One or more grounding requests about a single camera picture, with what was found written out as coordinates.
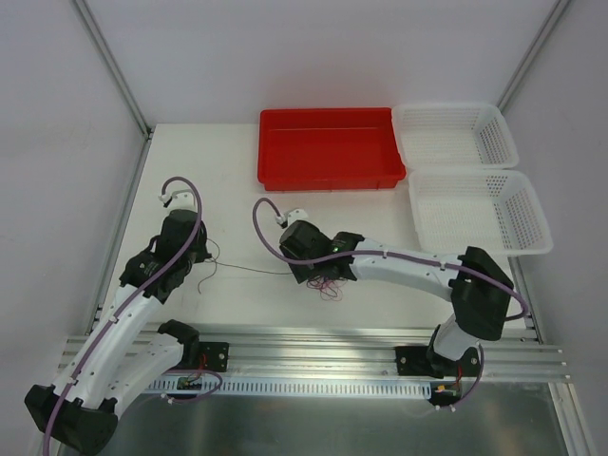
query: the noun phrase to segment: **robotic arm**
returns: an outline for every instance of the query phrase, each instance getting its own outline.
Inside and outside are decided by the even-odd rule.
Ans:
[[[313,264],[290,263],[298,283],[319,276],[330,280],[383,280],[451,302],[454,314],[435,330],[427,349],[429,369],[424,373],[441,378],[480,339],[501,338],[511,296],[477,275],[435,266],[438,262],[462,266],[512,290],[513,282],[484,250],[468,247],[464,255],[438,258],[393,248],[354,233],[340,232],[330,239],[306,217],[306,212],[296,209],[277,218],[286,228],[280,238],[280,250],[286,258],[308,260],[344,252],[351,255]],[[384,254],[371,255],[377,252]]]
[[[193,195],[181,191],[174,197],[177,200],[174,207],[178,208],[165,218],[161,233],[150,240],[148,247],[129,259],[108,312],[79,353],[52,385],[34,385],[26,396],[29,413],[44,432],[61,399],[61,391],[67,390],[51,423],[50,435],[85,455],[97,454],[105,447],[124,411],[159,375],[174,367],[188,370],[199,367],[199,332],[175,320],[162,324],[148,346],[125,367],[120,367],[143,326],[183,283],[193,264],[211,257],[201,222],[183,255],[117,313],[136,290],[173,260],[196,227],[199,214]],[[100,333],[102,338],[93,346]],[[83,359],[80,372],[75,372]]]

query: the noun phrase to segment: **black mounting bracket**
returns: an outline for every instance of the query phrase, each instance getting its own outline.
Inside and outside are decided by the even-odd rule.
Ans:
[[[199,353],[204,355],[204,368],[213,372],[226,372],[230,344],[227,342],[199,342]]]
[[[397,363],[397,373],[403,377],[458,377],[459,366],[462,369],[463,377],[477,377],[481,368],[479,354],[473,347],[465,351],[459,361],[444,359],[441,371],[431,366],[426,346],[395,347],[395,362]]]

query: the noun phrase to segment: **metal frame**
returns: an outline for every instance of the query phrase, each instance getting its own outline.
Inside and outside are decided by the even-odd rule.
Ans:
[[[104,267],[101,276],[95,286],[95,292],[93,293],[93,301],[91,302],[91,314],[87,320],[85,333],[89,334],[92,331],[93,325],[101,316],[101,310],[104,306],[105,296],[112,280],[112,272],[114,271],[114,265],[118,258],[118,253],[121,250],[121,244],[123,243],[124,232],[126,231],[126,225],[129,222],[129,214],[133,207],[133,201],[137,194],[137,188],[140,185],[140,179],[142,178],[143,167],[145,166],[145,159],[147,159],[148,151],[150,150],[150,144],[152,143],[152,133],[145,139],[138,157],[137,164],[131,174],[131,179],[126,192],[123,197],[123,204],[121,206],[121,212],[118,216],[116,224],[113,229],[112,241],[104,258]]]
[[[504,89],[503,95],[501,95],[501,98],[496,103],[496,106],[501,110],[502,113],[506,112],[511,102],[517,96],[525,80],[525,76],[528,74],[534,62],[536,62],[536,60],[539,58],[539,55],[544,49],[548,39],[555,31],[556,26],[561,22],[564,14],[573,3],[574,0],[557,0],[553,5],[553,8],[542,23],[539,32],[534,37],[532,44],[523,55],[520,64],[513,73],[513,76],[511,76],[511,79]]]
[[[109,286],[113,266],[123,239],[128,216],[137,192],[143,166],[150,146],[152,128],[146,122],[86,0],[71,0],[86,32],[107,67],[134,121],[146,137],[131,185],[124,197],[114,242],[104,261],[104,274],[96,287],[95,305],[89,329],[101,310]],[[518,67],[497,102],[505,112],[516,98],[525,77],[538,59],[549,37],[563,19],[574,0],[557,0],[541,25],[539,32],[522,57]],[[510,267],[518,290],[528,299],[529,292],[518,259],[510,259]],[[542,318],[532,307],[526,319],[527,330],[505,331],[498,343],[486,344],[484,380],[492,382],[543,382],[550,385],[556,412],[568,451],[573,455],[597,454],[580,412],[579,402],[570,383],[570,374],[559,347],[543,345]],[[200,326],[206,340],[231,343],[229,374],[261,375],[273,378],[395,378],[392,347],[426,344],[432,330],[306,330],[251,327]],[[126,359],[133,356],[156,331],[149,325],[133,344]],[[86,338],[68,339],[62,366],[82,346]]]
[[[148,325],[131,346],[125,363],[156,333]],[[321,330],[198,325],[201,340],[228,342],[227,375],[267,378],[394,380],[394,347],[427,345],[433,329]],[[85,336],[68,339],[61,368],[83,346]],[[534,330],[506,330],[499,342],[484,344],[484,381],[560,383],[571,381],[560,347],[539,344]],[[428,382],[428,377],[409,377]]]
[[[142,134],[147,138],[152,132],[152,128],[150,127],[148,122],[145,121],[145,117],[143,116],[143,113],[140,110],[140,107],[137,101],[135,100],[135,97],[133,96],[129,85],[126,83],[126,79],[123,76],[123,72],[116,63],[116,60],[114,59],[112,51],[107,45],[107,41],[105,40],[104,35],[102,34],[102,31],[99,28],[99,25],[97,24],[97,21],[95,20],[95,17],[93,16],[90,7],[88,6],[88,3],[86,2],[86,0],[71,0],[71,3],[74,9],[76,10],[76,13],[83,21],[86,33],[88,34],[91,41],[93,42],[93,45],[97,49],[97,52],[99,53],[102,62],[104,62],[105,67],[109,71],[110,76],[114,80],[116,87],[119,89],[123,97],[124,103],[129,108],[133,120],[138,125]]]

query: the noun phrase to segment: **white table surface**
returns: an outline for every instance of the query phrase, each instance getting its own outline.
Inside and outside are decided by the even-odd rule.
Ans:
[[[118,288],[126,262],[160,232],[167,212],[158,200],[162,183],[184,176],[199,189],[209,238],[221,247],[218,261],[288,272],[271,256],[254,231],[252,206],[262,196],[279,209],[305,209],[310,222],[330,238],[338,231],[360,233],[388,245],[420,250],[413,226],[407,182],[395,189],[356,192],[273,193],[257,181],[257,124],[161,124],[154,133],[133,209],[113,273],[106,309]],[[171,190],[184,188],[173,183]],[[272,211],[260,208],[260,225],[274,245],[282,230]],[[208,243],[215,255],[216,247]],[[500,264],[508,271],[506,258]],[[433,295],[403,286],[359,281],[343,288],[339,302],[297,285],[291,275],[265,275],[218,266],[195,265],[184,284],[154,317],[184,323],[263,325],[308,328],[433,328],[452,313],[451,305]],[[510,313],[519,305],[511,303]],[[508,322],[523,328],[522,320]]]

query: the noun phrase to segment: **cable clip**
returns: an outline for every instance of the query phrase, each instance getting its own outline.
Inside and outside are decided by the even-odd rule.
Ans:
[[[285,214],[281,214],[280,216],[275,215],[275,222],[281,228],[287,228],[287,217],[285,217]]]
[[[162,207],[167,208],[167,207],[169,207],[169,204],[171,204],[171,201],[173,200],[173,194],[165,193],[163,195],[159,195],[159,200],[161,200]]]

